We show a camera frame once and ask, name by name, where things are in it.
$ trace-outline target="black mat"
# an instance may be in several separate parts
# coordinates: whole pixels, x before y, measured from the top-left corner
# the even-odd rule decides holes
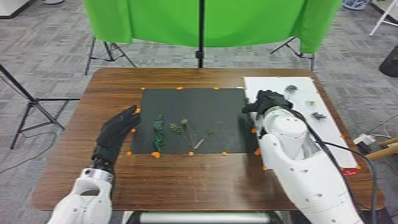
[[[141,123],[133,138],[133,154],[154,151],[152,123],[157,114],[163,115],[165,146],[161,153],[184,154],[189,146],[184,138],[170,131],[170,123],[188,119],[198,142],[205,131],[214,134],[205,138],[195,153],[241,153],[255,150],[255,137],[250,134],[245,106],[245,92],[241,89],[147,89],[141,93]]]

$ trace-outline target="white paper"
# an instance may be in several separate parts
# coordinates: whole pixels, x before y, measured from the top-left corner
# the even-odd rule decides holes
[[[289,85],[294,85],[298,88],[291,94],[285,92],[285,87]],[[301,113],[307,119],[307,123],[321,137],[321,140],[342,147],[348,147],[321,96],[316,91],[312,79],[308,77],[245,77],[245,95],[250,103],[255,101],[259,90],[271,90],[284,95],[285,99],[293,103],[293,109]],[[312,118],[310,114],[314,112],[326,116],[323,120],[316,120]],[[328,146],[328,149],[339,166],[342,168],[355,168],[356,162],[351,153],[333,146]]]

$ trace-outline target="black cable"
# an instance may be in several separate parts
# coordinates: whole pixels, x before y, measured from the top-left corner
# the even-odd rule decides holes
[[[44,134],[53,134],[53,140],[51,140],[51,144],[49,146],[46,147],[46,149],[40,151],[40,153],[31,157],[28,158],[26,160],[22,160],[14,166],[10,166],[8,168],[5,168],[1,171],[0,171],[0,174],[5,173],[8,170],[12,170],[15,167],[19,167],[30,160],[33,160],[42,154],[44,152],[49,150],[49,148],[53,147],[53,144],[54,144],[54,139],[56,139],[56,133],[54,132],[42,132],[31,136],[24,136],[24,138],[31,138],[31,137],[37,137],[38,135],[44,135]]]
[[[371,176],[372,176],[372,187],[371,187],[371,223],[374,224],[376,223],[376,172],[374,172],[374,167],[372,167],[371,161],[365,158],[365,156],[358,152],[349,150],[346,147],[332,144],[330,142],[323,142],[323,144],[326,144],[326,145],[333,146],[335,148],[349,151],[365,161],[367,168],[369,168],[369,173],[371,173]]]

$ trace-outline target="gray carpet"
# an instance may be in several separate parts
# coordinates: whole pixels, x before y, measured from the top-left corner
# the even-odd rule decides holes
[[[362,12],[339,10],[323,47],[316,55],[316,74],[337,107],[351,136],[356,136],[398,112],[398,79],[381,75],[378,64],[398,42],[398,28],[381,25],[372,37],[367,32],[380,14],[367,8]],[[79,97],[90,76],[81,75],[90,42],[90,27],[78,0],[60,6],[33,3],[15,19],[0,20],[0,62],[37,97]],[[287,49],[273,55],[277,43],[241,48],[207,49],[205,67],[307,68]],[[138,67],[195,67],[193,51],[188,47],[141,41],[122,46]],[[94,61],[99,67],[125,67]],[[53,135],[21,138],[17,148],[8,144],[26,100],[0,82],[0,170],[30,158],[51,144]],[[67,106],[62,123],[67,123],[76,104]],[[49,111],[58,105],[47,104]],[[37,113],[30,123],[42,121]],[[387,130],[396,136],[396,121]],[[26,133],[56,131],[54,127]],[[46,223],[49,213],[35,210],[30,196],[44,170],[49,151],[8,172],[0,174],[0,224]],[[394,158],[376,162],[378,186],[385,193],[390,214],[398,211],[398,163]]]

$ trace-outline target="small plant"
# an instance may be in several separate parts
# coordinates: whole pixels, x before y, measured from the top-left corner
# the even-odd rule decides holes
[[[161,147],[165,145],[165,134],[163,134],[163,115],[159,114],[152,123],[152,129],[154,129],[154,150],[159,152]]]
[[[175,134],[179,134],[179,135],[182,136],[191,151],[197,151],[197,149],[198,149],[198,147],[200,147],[200,144],[202,144],[202,142],[204,142],[207,136],[213,135],[214,132],[216,132],[214,129],[209,129],[209,130],[205,131],[205,134],[204,134],[200,140],[195,141],[195,139],[193,139],[195,133],[193,133],[193,130],[191,130],[191,127],[189,127],[188,119],[182,119],[182,120],[179,121],[179,124],[175,124],[175,123],[170,124],[170,131],[172,131]]]

